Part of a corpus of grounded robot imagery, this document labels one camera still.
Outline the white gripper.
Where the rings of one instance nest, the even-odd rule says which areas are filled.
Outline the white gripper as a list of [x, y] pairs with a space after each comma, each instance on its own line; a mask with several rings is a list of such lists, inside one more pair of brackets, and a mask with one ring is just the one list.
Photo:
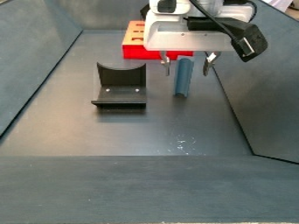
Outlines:
[[214, 28], [193, 31], [187, 19], [205, 18], [190, 0], [150, 0], [145, 17], [145, 48], [159, 51], [166, 76], [170, 76], [171, 60], [166, 51], [219, 51], [207, 55], [203, 75], [207, 76], [221, 52], [233, 51], [230, 36]]

